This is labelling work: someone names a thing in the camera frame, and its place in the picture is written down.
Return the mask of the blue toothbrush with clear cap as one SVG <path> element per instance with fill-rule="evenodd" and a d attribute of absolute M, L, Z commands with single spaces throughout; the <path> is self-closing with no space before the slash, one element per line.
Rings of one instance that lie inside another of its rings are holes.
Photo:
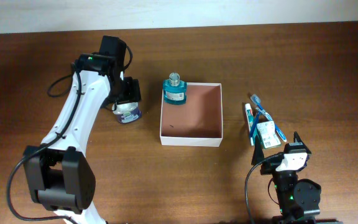
<path fill-rule="evenodd" d="M 262 115 L 264 115 L 268 121 L 273 120 L 270 114 L 265 109 L 263 109 L 261 105 L 261 100 L 256 94 L 253 94 L 250 97 L 250 100 L 253 102 L 254 105 L 256 105 L 256 110 Z M 275 131 L 282 141 L 287 142 L 287 138 L 285 137 L 284 133 L 277 125 L 275 125 Z"/>

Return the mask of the white green toothpaste tube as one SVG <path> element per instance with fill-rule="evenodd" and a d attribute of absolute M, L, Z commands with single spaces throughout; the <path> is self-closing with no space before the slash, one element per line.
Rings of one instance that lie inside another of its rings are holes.
<path fill-rule="evenodd" d="M 253 124 L 254 124 L 254 115 L 252 112 L 251 105 L 249 103 L 246 103 L 244 108 L 245 108 L 247 124 L 248 124 L 248 128 L 249 128 L 250 145 L 253 146 L 254 145 L 254 130 L 252 128 L 253 128 Z"/>

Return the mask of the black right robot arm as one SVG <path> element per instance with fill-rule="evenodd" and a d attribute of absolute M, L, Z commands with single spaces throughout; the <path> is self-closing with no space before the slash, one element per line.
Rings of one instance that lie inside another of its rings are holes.
<path fill-rule="evenodd" d="M 311 151 L 298 133 L 293 142 L 285 145 L 282 152 L 265 157 L 260 139 L 256 137 L 251 173 L 260 167 L 261 175 L 271 175 L 275 185 L 280 215 L 272 217 L 272 223 L 339 223 L 336 219 L 318 220 L 320 214 L 321 186 L 310 179 L 299 179 L 297 173 L 307 166 Z"/>

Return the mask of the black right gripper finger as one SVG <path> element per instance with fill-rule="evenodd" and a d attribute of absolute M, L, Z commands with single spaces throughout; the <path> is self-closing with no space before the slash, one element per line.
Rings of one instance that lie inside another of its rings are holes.
<path fill-rule="evenodd" d="M 296 145 L 304 145 L 304 142 L 302 141 L 300 135 L 298 134 L 297 131 L 295 131 L 293 133 L 293 142 L 296 144 Z"/>
<path fill-rule="evenodd" d="M 254 153 L 252 156 L 251 164 L 253 166 L 257 165 L 259 162 L 263 161 L 265 159 L 264 152 L 262 149 L 262 146 L 259 143 L 254 144 Z"/>

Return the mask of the pink open cardboard box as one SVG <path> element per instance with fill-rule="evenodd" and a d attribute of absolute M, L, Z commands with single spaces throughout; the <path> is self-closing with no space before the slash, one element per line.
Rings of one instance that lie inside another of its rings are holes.
<path fill-rule="evenodd" d="M 189 82 L 186 95 L 184 105 L 161 100 L 161 145 L 219 147 L 223 140 L 222 85 Z"/>

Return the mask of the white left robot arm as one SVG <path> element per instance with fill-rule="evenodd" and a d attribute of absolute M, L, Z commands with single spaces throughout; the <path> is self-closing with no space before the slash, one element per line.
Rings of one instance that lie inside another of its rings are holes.
<path fill-rule="evenodd" d="M 66 223 L 105 223 L 93 197 L 96 177 L 86 160 L 88 138 L 98 111 L 111 105 L 120 123 L 140 118 L 139 82 L 124 75 L 127 44 L 105 35 L 98 52 L 82 54 L 73 64 L 68 98 L 39 146 L 27 146 L 23 167 L 30 197 L 53 219 Z"/>

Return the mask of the teal mouthwash bottle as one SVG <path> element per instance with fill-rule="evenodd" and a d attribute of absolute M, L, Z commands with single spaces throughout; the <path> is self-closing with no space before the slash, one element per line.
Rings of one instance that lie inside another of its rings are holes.
<path fill-rule="evenodd" d="M 184 105 L 186 103 L 187 82 L 180 79 L 178 73 L 171 73 L 163 82 L 164 102 L 171 105 Z"/>

